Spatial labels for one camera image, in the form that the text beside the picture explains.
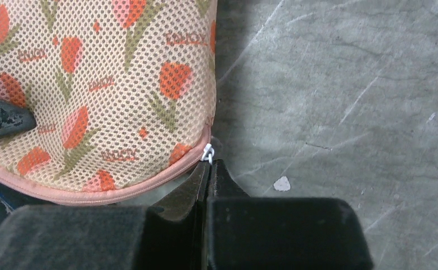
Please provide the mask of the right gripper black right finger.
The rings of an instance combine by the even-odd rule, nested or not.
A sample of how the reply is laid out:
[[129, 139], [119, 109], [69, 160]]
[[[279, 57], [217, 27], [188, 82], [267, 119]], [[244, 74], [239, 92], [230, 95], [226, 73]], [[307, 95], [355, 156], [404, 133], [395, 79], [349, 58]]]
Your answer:
[[206, 207], [208, 269], [372, 269], [352, 207], [332, 197], [252, 197], [214, 162]]

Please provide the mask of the floral mesh laundry bag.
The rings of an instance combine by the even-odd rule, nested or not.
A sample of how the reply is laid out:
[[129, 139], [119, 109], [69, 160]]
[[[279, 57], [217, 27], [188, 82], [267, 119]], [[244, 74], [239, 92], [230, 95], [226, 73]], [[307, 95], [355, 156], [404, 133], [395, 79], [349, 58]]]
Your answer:
[[0, 1], [0, 99], [37, 126], [0, 139], [0, 183], [116, 203], [210, 161], [216, 1]]

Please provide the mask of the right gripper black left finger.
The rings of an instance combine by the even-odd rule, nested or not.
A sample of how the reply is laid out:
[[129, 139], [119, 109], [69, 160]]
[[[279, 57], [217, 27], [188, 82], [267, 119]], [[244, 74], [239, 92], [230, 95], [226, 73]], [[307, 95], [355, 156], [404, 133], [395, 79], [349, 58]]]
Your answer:
[[206, 269], [210, 165], [153, 205], [27, 205], [0, 226], [0, 269]]

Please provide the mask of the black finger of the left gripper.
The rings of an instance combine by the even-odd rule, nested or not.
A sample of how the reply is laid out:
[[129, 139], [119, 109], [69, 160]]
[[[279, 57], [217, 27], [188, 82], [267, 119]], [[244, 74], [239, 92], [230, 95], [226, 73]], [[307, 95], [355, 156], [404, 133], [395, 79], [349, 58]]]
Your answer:
[[0, 139], [27, 132], [37, 126], [31, 111], [0, 100]]

